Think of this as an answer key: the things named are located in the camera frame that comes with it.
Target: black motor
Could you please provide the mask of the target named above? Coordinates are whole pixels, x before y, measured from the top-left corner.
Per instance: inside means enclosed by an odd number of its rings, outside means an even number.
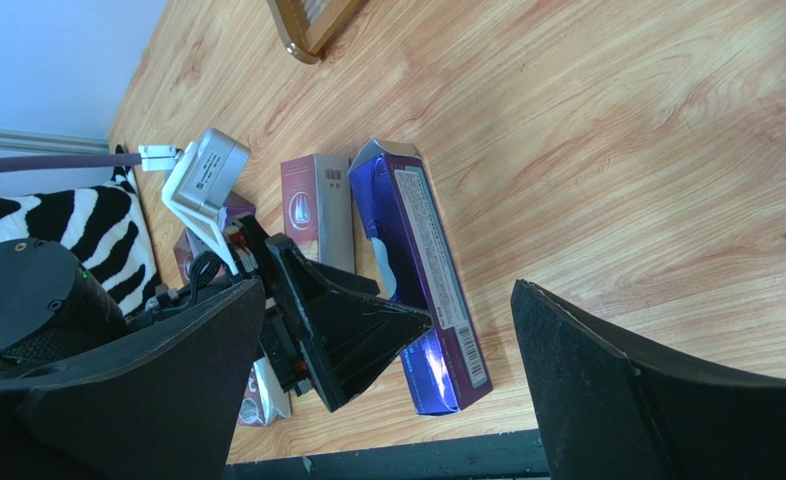
[[[68,249],[0,243],[0,378],[40,373],[125,333],[121,309]]]

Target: wood grain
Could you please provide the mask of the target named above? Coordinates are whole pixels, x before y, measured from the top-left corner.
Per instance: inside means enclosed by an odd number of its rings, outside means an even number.
[[[424,154],[495,391],[414,415],[401,366],[329,415],[237,429],[230,461],[536,426],[513,281],[684,352],[786,377],[786,2],[367,3],[324,62],[283,52],[264,0],[172,1],[110,131],[217,127],[253,156],[237,190],[281,231],[280,162],[371,136]],[[169,282],[181,228],[139,172]],[[360,273],[376,275],[355,230]]]

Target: product label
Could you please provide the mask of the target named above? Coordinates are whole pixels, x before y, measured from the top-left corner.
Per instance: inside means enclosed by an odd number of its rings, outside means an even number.
[[[467,365],[473,388],[487,381],[487,372],[473,335],[464,297],[455,277],[452,256],[440,226],[440,217],[431,201],[422,169],[395,170],[405,215],[411,224],[414,243],[428,280],[435,315],[443,330],[455,328],[455,336]]]
[[[319,261],[319,212],[313,156],[281,164],[284,233],[309,260]]]

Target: wooden frame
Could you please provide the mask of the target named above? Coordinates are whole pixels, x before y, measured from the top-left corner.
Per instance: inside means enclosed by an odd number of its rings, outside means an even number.
[[[361,4],[361,0],[268,2],[287,52],[311,65],[322,57],[322,49],[348,23]]]

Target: cardboard box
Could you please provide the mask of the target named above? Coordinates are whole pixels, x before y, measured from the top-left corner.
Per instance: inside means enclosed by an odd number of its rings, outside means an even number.
[[[348,157],[308,155],[281,164],[284,233],[310,260],[354,273]]]
[[[422,158],[412,144],[372,139],[349,180],[390,299],[434,320],[401,355],[417,413],[459,412],[493,386]]]

